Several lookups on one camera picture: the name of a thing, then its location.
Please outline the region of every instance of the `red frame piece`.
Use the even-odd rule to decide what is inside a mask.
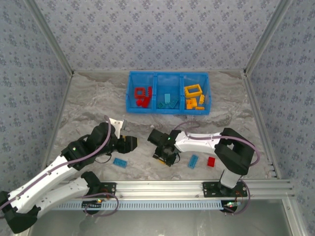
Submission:
[[[151,98],[150,97],[145,97],[144,99],[143,99],[143,101],[142,101],[142,107],[143,108],[147,108],[148,107],[148,105],[149,105],[149,103],[150,103],[150,100],[151,100]]]
[[[215,158],[209,156],[209,158],[208,158],[208,166],[214,167],[215,166],[215,161],[216,161]]]
[[[151,86],[148,87],[148,95],[149,95],[149,97],[152,97],[152,87]]]
[[[144,87],[135,87],[134,88],[134,98],[135,99],[142,99],[146,96],[146,89]]]
[[[140,106],[142,105],[142,102],[143,102],[143,101],[142,101],[141,99],[138,99],[138,100],[136,101],[137,106],[140,107]]]

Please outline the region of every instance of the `blue patterned wall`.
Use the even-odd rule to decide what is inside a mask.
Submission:
[[[251,75],[284,178],[315,235],[315,2],[295,0]]]
[[[36,0],[74,70],[244,68],[279,0]]]
[[[0,9],[0,190],[12,190],[41,167],[68,76],[22,0]]]

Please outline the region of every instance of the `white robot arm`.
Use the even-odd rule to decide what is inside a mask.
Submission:
[[[218,157],[226,166],[218,183],[224,195],[228,195],[240,177],[248,173],[254,154],[254,146],[231,128],[214,134],[191,134],[180,130],[166,134],[154,129],[148,141],[157,146],[153,157],[168,166],[174,164],[178,153],[185,151],[204,152]]]
[[[45,170],[28,183],[11,192],[0,192],[0,209],[15,234],[28,229],[39,217],[62,202],[100,192],[101,183],[93,172],[85,172],[69,184],[54,188],[92,164],[99,155],[111,155],[114,151],[127,153],[137,147],[136,137],[120,135],[123,121],[109,120],[110,128],[108,123],[103,122],[90,135],[71,142]]]

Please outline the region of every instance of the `blue lego brick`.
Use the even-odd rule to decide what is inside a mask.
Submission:
[[[192,155],[192,156],[191,156],[191,159],[190,159],[190,161],[189,161],[189,163],[188,163],[188,167],[191,168],[191,169],[194,169],[194,168],[195,168],[195,165],[196,165],[196,163],[197,163],[198,158],[199,158],[198,156]]]
[[[122,167],[122,168],[126,168],[126,166],[127,166],[127,162],[126,161],[124,161],[122,159],[118,159],[118,158],[115,158],[113,164],[116,165],[116,166]]]
[[[169,105],[170,108],[173,109],[177,102],[178,102],[178,99],[175,98],[168,105]]]
[[[168,104],[171,102],[171,95],[169,93],[164,94],[164,100],[165,104]]]

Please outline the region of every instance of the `black mounting bracket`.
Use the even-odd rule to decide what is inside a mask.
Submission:
[[[237,192],[241,193],[243,197],[247,197],[247,190],[245,185],[242,182],[237,182],[236,186],[232,189],[232,191],[229,192],[228,195],[224,195],[221,193],[219,189],[219,182],[203,182],[202,183],[203,188],[203,196],[205,198],[222,198],[222,197],[231,197],[236,198],[240,197]]]
[[[111,193],[115,195],[116,186],[117,184],[114,182],[101,182],[98,193]],[[99,195],[96,198],[113,198],[113,197],[108,196],[108,195],[104,195],[103,197],[102,195]],[[87,210],[87,213],[91,215],[98,213],[99,210],[97,209],[101,208],[101,204],[99,204],[96,200],[83,201],[81,204],[81,207],[84,209],[87,205],[89,205],[89,208],[95,208],[95,210]]]

